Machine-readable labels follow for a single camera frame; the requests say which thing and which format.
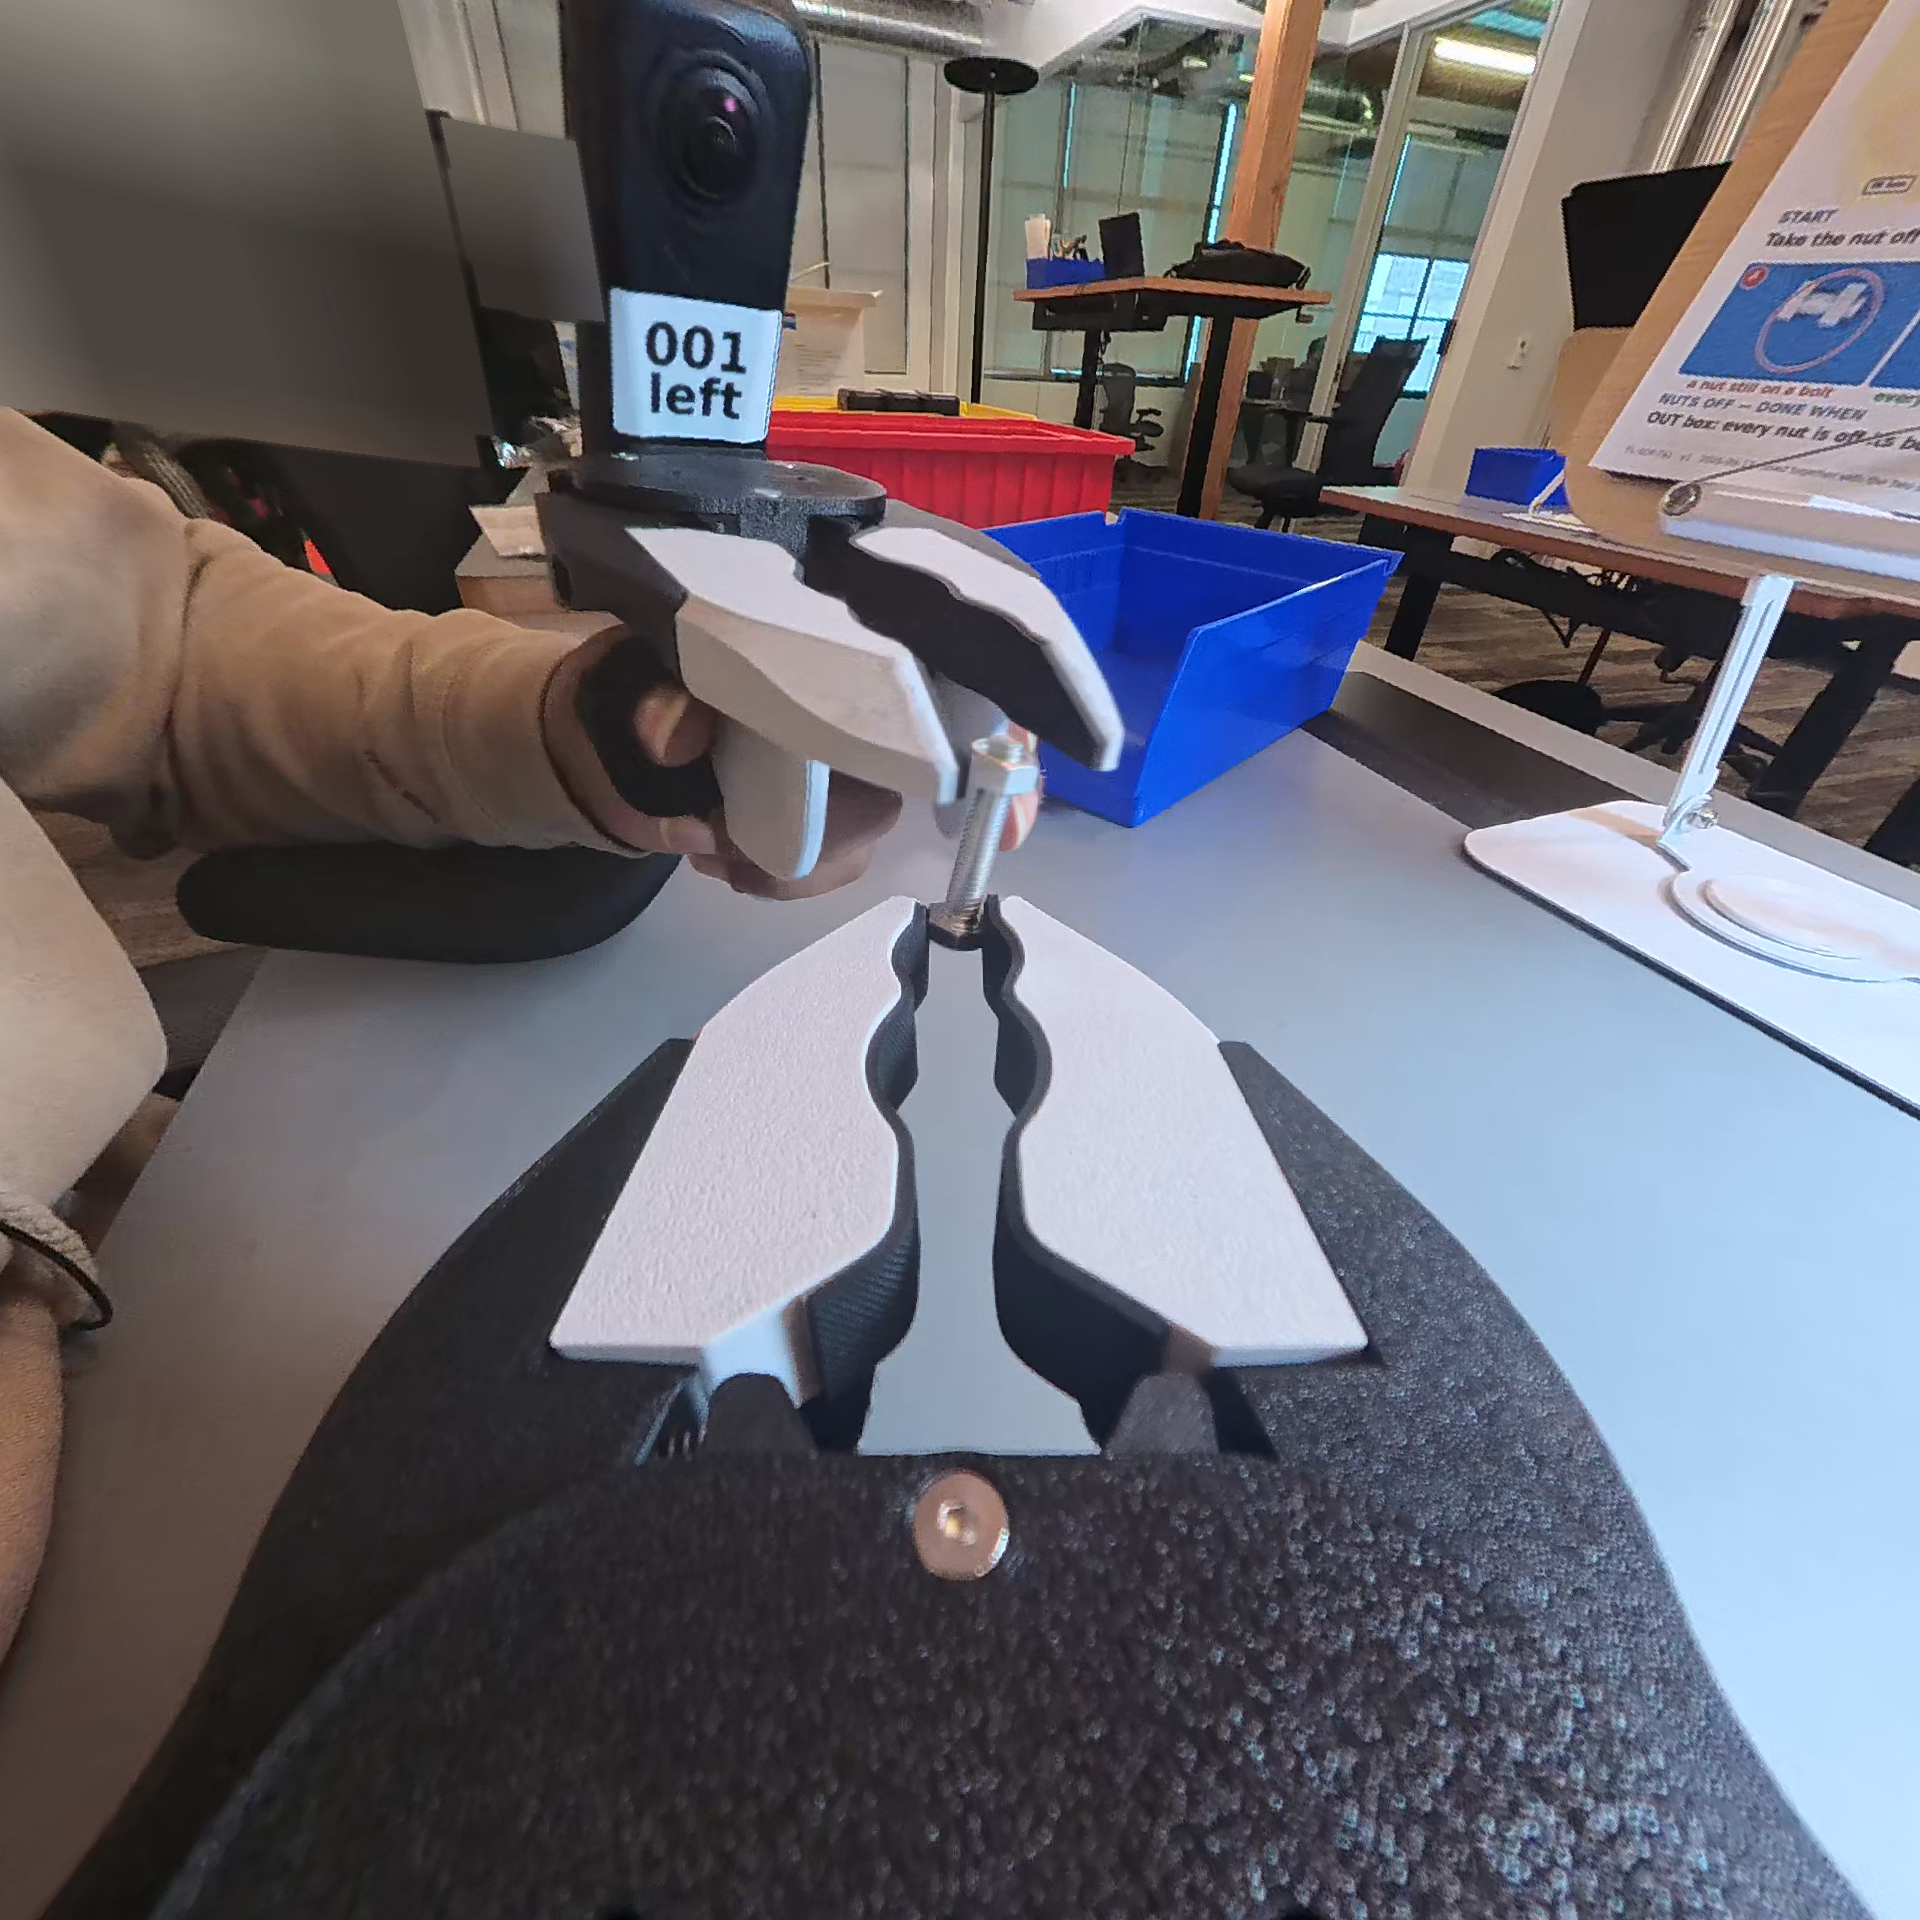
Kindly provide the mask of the wooden standing desk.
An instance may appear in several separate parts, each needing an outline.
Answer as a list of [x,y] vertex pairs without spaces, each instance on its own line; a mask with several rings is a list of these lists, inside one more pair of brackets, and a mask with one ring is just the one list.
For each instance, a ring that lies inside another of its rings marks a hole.
[[1097,369],[1116,332],[1161,329],[1169,319],[1207,319],[1207,349],[1191,411],[1177,514],[1207,518],[1215,511],[1233,452],[1236,407],[1243,393],[1254,327],[1278,314],[1323,307],[1333,297],[1308,287],[1273,287],[1250,281],[1185,276],[1095,279],[1039,291],[1014,291],[1033,305],[1036,332],[1085,337],[1071,422],[1093,425]]

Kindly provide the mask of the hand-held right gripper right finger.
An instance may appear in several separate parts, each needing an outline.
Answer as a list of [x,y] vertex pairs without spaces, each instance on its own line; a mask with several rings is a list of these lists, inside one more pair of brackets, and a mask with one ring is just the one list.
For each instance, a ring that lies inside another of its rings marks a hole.
[[1346,1359],[1366,1334],[1215,1036],[1033,902],[993,901],[994,1301],[1089,1420],[1148,1377]]

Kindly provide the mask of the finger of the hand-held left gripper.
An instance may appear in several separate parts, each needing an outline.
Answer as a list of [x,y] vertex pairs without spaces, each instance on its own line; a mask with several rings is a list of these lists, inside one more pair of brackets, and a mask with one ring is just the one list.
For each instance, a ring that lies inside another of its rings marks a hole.
[[898,639],[806,588],[778,543],[698,530],[629,540],[681,588],[678,676],[723,715],[713,771],[727,835],[755,866],[812,876],[831,773],[956,799],[963,771],[930,674]]
[[1097,773],[1124,725],[1083,634],[1043,578],[959,521],[890,500],[804,510],[804,582],[938,679]]

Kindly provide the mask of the black floor lamp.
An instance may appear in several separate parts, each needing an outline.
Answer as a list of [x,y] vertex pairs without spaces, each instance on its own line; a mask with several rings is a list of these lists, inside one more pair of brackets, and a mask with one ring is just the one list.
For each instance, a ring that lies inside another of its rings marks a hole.
[[1027,61],[1004,55],[959,55],[947,61],[943,81],[951,90],[975,98],[980,106],[979,162],[975,162],[975,247],[973,247],[973,309],[969,342],[967,401],[980,404],[988,341],[990,253],[993,253],[993,180],[997,148],[997,115],[1002,101],[1018,98],[1039,83],[1039,70]]

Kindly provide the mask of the black office chair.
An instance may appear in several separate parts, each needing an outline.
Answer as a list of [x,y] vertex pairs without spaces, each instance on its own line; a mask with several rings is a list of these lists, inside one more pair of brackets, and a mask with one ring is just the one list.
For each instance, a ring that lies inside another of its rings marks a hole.
[[1381,467],[1375,447],[1425,349],[1427,342],[1419,339],[1374,341],[1371,349],[1353,364],[1349,385],[1333,403],[1333,414],[1303,415],[1298,442],[1306,442],[1308,425],[1323,428],[1317,467],[1301,463],[1293,457],[1301,447],[1290,445],[1287,457],[1261,457],[1227,468],[1230,486],[1260,508],[1258,530],[1281,524],[1287,532],[1293,521],[1317,516],[1323,486],[1395,485],[1395,474]]

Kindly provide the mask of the blue plastic bin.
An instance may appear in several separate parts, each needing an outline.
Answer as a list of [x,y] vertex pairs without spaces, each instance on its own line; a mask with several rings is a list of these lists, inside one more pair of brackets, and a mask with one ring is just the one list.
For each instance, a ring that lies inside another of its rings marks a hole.
[[1333,706],[1397,550],[1124,510],[990,530],[1053,589],[1124,727],[1118,765],[1043,750],[1047,799],[1139,827]]

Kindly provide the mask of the person's left hand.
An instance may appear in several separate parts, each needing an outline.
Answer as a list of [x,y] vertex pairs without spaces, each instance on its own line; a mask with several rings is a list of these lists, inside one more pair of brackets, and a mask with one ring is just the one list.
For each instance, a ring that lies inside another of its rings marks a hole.
[[723,804],[667,813],[655,799],[685,798],[685,765],[706,765],[723,715],[698,702],[655,647],[625,628],[590,636],[558,665],[541,706],[548,758],[583,817],[610,841],[684,858],[739,895],[803,901],[857,881],[897,827],[898,794],[837,775],[823,845],[803,878],[779,878],[735,845]]

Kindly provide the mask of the white tablet stand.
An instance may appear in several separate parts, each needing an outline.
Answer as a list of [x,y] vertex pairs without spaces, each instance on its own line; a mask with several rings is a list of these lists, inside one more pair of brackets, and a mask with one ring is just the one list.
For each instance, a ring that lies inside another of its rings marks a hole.
[[1730,546],[1743,585],[1718,686],[1663,809],[1606,802],[1468,835],[1468,859],[1881,1092],[1917,1106],[1917,911],[1735,831],[1716,813],[1718,755],[1810,565],[1916,601],[1916,516],[1747,477],[1668,486],[1662,530]]

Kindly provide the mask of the silver bolt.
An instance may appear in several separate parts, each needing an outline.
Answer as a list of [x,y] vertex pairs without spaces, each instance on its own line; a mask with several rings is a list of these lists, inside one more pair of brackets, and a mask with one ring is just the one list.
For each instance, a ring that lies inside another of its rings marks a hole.
[[941,901],[959,905],[990,895],[993,869],[1002,852],[1014,802],[1033,795],[1038,789],[1038,748],[1025,731],[999,731],[972,742],[967,813]]

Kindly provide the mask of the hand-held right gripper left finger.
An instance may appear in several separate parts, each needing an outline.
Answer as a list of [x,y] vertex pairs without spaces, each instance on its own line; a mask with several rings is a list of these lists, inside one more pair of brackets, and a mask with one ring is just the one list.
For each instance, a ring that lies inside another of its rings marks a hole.
[[548,1343],[861,1396],[919,1301],[900,1103],[925,908],[886,898],[793,953],[700,1030]]

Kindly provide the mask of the person's beige hoodie torso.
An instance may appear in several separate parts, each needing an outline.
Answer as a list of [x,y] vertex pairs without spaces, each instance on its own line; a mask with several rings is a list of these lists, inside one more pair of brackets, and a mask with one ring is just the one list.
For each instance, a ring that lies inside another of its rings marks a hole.
[[57,1205],[127,1129],[167,1063],[153,1004],[77,878],[3,798],[3,1649],[53,1524],[61,1333],[97,1311],[92,1260]]

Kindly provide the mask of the white instruction sheet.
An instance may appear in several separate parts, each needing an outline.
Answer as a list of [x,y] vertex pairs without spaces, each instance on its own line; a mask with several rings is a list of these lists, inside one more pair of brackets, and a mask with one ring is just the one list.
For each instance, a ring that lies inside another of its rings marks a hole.
[[1916,171],[1756,218],[1603,438],[1598,468],[1747,475],[1916,511]]

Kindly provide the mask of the person's left forearm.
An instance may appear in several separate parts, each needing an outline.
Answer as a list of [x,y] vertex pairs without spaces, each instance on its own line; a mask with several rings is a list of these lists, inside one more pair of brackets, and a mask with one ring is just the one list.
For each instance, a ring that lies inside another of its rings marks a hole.
[[615,851],[541,735],[569,639],[398,613],[3,414],[3,771],[134,854]]

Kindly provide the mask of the red plastic bin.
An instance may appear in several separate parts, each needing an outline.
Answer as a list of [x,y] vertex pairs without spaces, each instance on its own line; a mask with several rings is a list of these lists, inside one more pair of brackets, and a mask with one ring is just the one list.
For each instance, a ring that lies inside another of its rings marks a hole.
[[890,499],[975,530],[1108,510],[1132,438],[1033,415],[929,415],[778,404],[767,454],[870,477]]

